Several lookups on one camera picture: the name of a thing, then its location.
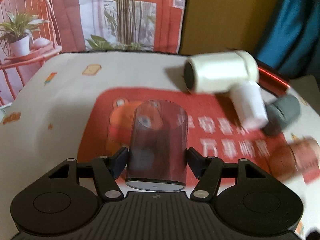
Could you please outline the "smoky purple transparent cup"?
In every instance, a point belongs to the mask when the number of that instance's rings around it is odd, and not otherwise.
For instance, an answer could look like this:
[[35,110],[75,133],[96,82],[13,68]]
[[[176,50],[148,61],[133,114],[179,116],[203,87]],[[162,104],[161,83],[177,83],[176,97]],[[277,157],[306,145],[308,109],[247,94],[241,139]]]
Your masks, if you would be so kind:
[[188,115],[166,100],[151,100],[135,110],[127,186],[145,191],[180,191],[186,186]]

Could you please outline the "small white cup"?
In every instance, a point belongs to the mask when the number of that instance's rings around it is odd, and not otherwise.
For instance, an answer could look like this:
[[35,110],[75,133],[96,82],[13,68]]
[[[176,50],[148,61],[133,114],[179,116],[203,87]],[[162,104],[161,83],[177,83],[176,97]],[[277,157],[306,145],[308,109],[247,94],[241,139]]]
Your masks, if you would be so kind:
[[244,129],[256,131],[268,124],[261,89],[256,82],[246,81],[233,86],[229,96]]

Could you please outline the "red-brown transparent cup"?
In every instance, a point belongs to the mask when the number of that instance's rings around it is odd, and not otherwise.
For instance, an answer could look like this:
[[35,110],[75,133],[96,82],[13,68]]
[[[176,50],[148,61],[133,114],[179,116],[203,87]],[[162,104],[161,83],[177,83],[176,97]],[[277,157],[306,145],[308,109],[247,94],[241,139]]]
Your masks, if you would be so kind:
[[302,175],[309,183],[319,177],[319,144],[309,137],[280,146],[271,153],[268,166],[279,181]]

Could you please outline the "grey transparent cup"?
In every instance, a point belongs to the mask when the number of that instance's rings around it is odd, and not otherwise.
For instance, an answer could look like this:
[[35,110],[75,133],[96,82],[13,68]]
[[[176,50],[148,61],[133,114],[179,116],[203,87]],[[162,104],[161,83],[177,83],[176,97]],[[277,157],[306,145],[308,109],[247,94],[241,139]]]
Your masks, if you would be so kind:
[[281,96],[265,106],[268,124],[262,129],[268,136],[279,135],[294,123],[301,114],[299,100],[291,94]]

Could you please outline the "shiny red metallic cup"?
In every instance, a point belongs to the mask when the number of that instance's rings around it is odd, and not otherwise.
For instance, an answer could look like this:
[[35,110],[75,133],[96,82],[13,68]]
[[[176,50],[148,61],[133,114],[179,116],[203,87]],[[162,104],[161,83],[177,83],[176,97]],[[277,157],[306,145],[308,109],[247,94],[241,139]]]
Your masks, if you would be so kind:
[[259,70],[258,84],[276,97],[284,96],[290,87],[289,78],[280,74],[269,65],[256,59]]

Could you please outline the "printed room scene backdrop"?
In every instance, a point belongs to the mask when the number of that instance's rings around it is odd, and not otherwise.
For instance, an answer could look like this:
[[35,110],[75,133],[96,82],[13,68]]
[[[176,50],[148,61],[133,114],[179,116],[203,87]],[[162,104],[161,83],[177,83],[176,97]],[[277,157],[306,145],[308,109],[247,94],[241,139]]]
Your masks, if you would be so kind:
[[31,42],[43,36],[64,52],[123,49],[176,53],[186,0],[1,0],[8,13],[47,19]]

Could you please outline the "teal blue curtain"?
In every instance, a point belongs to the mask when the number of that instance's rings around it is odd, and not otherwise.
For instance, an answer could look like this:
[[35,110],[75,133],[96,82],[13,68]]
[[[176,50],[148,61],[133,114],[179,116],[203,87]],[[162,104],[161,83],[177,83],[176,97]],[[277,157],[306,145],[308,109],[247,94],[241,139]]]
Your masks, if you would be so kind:
[[319,80],[319,0],[279,0],[255,55],[291,79]]

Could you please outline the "brown wooden panel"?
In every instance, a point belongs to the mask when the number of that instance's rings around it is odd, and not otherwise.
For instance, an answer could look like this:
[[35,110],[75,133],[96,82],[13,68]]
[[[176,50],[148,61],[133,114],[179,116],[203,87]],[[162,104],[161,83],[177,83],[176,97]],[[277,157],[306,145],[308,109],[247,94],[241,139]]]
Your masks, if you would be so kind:
[[278,0],[187,0],[180,53],[254,51]]

